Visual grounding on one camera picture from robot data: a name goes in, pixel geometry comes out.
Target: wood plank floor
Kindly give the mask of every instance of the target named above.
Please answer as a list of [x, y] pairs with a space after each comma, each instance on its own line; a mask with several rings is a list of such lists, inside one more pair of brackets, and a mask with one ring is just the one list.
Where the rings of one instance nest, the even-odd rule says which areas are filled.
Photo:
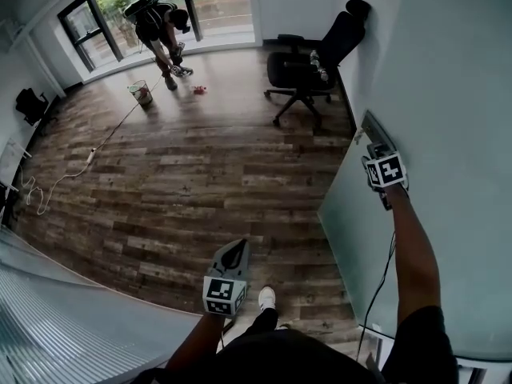
[[[174, 93], [161, 80], [151, 107], [136, 108], [82, 176], [57, 185], [44, 215], [36, 215], [37, 193], [31, 206], [19, 202], [14, 230], [96, 282], [199, 313], [213, 253], [247, 238], [250, 293], [240, 326], [258, 313], [258, 292], [270, 284], [283, 322], [353, 355], [356, 323], [316, 215], [350, 144], [349, 116], [339, 97], [330, 105], [317, 99], [320, 133], [300, 103], [274, 128], [287, 98], [262, 94], [270, 88], [267, 55], [186, 57], [194, 75]], [[134, 106], [126, 87], [142, 78], [152, 87], [158, 77], [151, 63], [72, 93], [34, 144], [24, 180], [35, 176], [47, 198]], [[193, 95], [191, 85], [207, 93]]]

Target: paint bucket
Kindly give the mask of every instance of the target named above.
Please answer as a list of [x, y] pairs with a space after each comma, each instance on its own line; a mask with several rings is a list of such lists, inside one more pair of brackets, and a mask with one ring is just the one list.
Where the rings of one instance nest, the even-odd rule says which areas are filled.
[[132, 93], [141, 106], [146, 106], [153, 101], [153, 96], [144, 80], [134, 82], [134, 84], [128, 87], [128, 91]]

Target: red object on floor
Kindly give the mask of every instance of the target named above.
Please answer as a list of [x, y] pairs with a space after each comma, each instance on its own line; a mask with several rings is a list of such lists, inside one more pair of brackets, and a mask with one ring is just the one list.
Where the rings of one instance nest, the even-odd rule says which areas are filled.
[[206, 92], [205, 86], [193, 86], [194, 94], [204, 94]]

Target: black office chair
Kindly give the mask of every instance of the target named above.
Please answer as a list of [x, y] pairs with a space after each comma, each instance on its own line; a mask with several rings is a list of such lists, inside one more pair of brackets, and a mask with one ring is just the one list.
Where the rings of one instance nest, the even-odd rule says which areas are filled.
[[23, 89], [16, 97], [16, 110], [25, 115], [25, 121], [32, 126], [39, 121], [45, 114], [48, 107], [48, 100], [44, 94], [41, 94], [42, 100], [36, 97], [31, 88]]
[[280, 126], [279, 118], [294, 102], [300, 100], [308, 107], [315, 117], [315, 128], [322, 126], [322, 117], [313, 106], [313, 97], [326, 97], [330, 102], [331, 90], [336, 85], [338, 64], [359, 44], [365, 35], [364, 22], [370, 12], [370, 5], [363, 0], [350, 0], [346, 4], [346, 11], [336, 17], [336, 21], [329, 33], [320, 42], [317, 49], [320, 66], [327, 74], [327, 81], [323, 81], [318, 67], [311, 64], [309, 54], [300, 54], [298, 46], [304, 37], [280, 34], [278, 40], [290, 44], [291, 53], [272, 53], [269, 55], [266, 68], [269, 81], [277, 88], [292, 88], [292, 90], [267, 90], [265, 96], [270, 94], [290, 95], [291, 98], [279, 111], [273, 120], [274, 125]]

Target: white cable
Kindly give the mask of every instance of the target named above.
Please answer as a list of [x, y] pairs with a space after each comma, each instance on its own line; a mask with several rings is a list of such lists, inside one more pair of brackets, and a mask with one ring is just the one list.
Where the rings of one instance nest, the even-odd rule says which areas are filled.
[[24, 188], [27, 188], [27, 187], [28, 187], [28, 185], [30, 184], [30, 182], [32, 182], [32, 181], [33, 181], [33, 182], [32, 182], [32, 185], [30, 186], [30, 191], [29, 191], [28, 195], [26, 196], [26, 204], [27, 204], [28, 206], [30, 205], [30, 195], [32, 194], [32, 192], [34, 192], [35, 190], [38, 190], [39, 192], [41, 192], [41, 201], [40, 201], [40, 203], [39, 203], [39, 208], [38, 208], [38, 211], [37, 211], [37, 214], [38, 214], [39, 216], [41, 216], [42, 214], [44, 214], [44, 213], [46, 212], [46, 209], [48, 209], [48, 203], [50, 202], [51, 195], [52, 195], [52, 193], [54, 192], [54, 189], [55, 189], [55, 187], [57, 186], [57, 184], [58, 184], [61, 180], [63, 180], [64, 178], [76, 178], [76, 177], [80, 176], [81, 174], [83, 174], [83, 173], [86, 171], [86, 169], [87, 169], [87, 167], [88, 167], [88, 166], [89, 166], [89, 164], [85, 165], [85, 166], [84, 166], [84, 168], [83, 168], [80, 172], [78, 172], [77, 174], [73, 174], [73, 175], [66, 174], [66, 175], [64, 175], [63, 177], [61, 177], [59, 180], [57, 180], [57, 181], [56, 181], [56, 183], [54, 183], [54, 185], [53, 185], [53, 186], [51, 187], [51, 189], [50, 189], [50, 195], [48, 196], [48, 199], [46, 200], [45, 209], [43, 209], [43, 210], [42, 210], [42, 212], [39, 212], [39, 211], [41, 210], [42, 201], [44, 201], [44, 196], [43, 196], [43, 194], [42, 194], [42, 189], [41, 189], [39, 186], [34, 187], [34, 185], [35, 185], [35, 177], [33, 177], [33, 176], [32, 176], [32, 177], [30, 177], [30, 179], [29, 179], [26, 183], [23, 183], [23, 168], [22, 168], [22, 166], [20, 165], [19, 167], [20, 167], [20, 169], [21, 169], [21, 173], [22, 173], [22, 186], [23, 186]]
[[[158, 85], [158, 83], [160, 82], [160, 80], [162, 79], [162, 76], [160, 76], [160, 78], [158, 79], [158, 81], [156, 82], [156, 84], [154, 84], [153, 88], [151, 88], [150, 92], [152, 92], [156, 86]], [[48, 195], [48, 199], [46, 200], [46, 204], [45, 204], [45, 209], [42, 210], [42, 212], [40, 212], [41, 210], [41, 206], [42, 206], [42, 202], [44, 201], [44, 196], [43, 196], [43, 192], [42, 192], [42, 189], [39, 187], [39, 186], [35, 186], [35, 177], [31, 176], [30, 179], [27, 181], [27, 183], [23, 183], [23, 168], [22, 168], [22, 165], [20, 164], [19, 165], [19, 168], [21, 170], [21, 173], [22, 173], [22, 186], [23, 188], [27, 188], [28, 185], [32, 182], [32, 184], [30, 185], [30, 190], [29, 190], [29, 193], [28, 195], [26, 196], [26, 204], [27, 206], [30, 205], [30, 196], [32, 195], [32, 192], [34, 192], [35, 190], [38, 190], [39, 192], [41, 192], [41, 201], [39, 203], [39, 208], [37, 210], [37, 214], [38, 216], [41, 216], [42, 214], [44, 214], [46, 212], [46, 209], [48, 209], [48, 203], [50, 203], [50, 199], [51, 199], [51, 195], [53, 194], [54, 192], [54, 189], [55, 187], [57, 186], [57, 184], [65, 179], [65, 178], [76, 178], [78, 176], [80, 176], [81, 174], [83, 174], [87, 167], [92, 163], [92, 160], [93, 160], [93, 157], [94, 157], [94, 153], [99, 150], [100, 148], [102, 148], [106, 143], [107, 141], [112, 137], [112, 135], [115, 134], [115, 131], [121, 126], [121, 124], [124, 123], [124, 121], [130, 116], [130, 114], [134, 111], [135, 108], [137, 108], [137, 106], [139, 106], [140, 104], [136, 104], [131, 110], [130, 112], [128, 112], [128, 114], [126, 114], [126, 116], [121, 120], [121, 122], [112, 130], [112, 133], [105, 139], [105, 141], [103, 141], [101, 143], [100, 146], [98, 146], [98, 148], [93, 148], [91, 150], [91, 153], [89, 155], [89, 158], [87, 159], [87, 163], [86, 165], [83, 167], [83, 169], [78, 172], [77, 174], [72, 174], [72, 175], [69, 175], [69, 174], [65, 174], [64, 176], [62, 176], [59, 180], [57, 180], [54, 185], [51, 187], [50, 189], [50, 195]]]

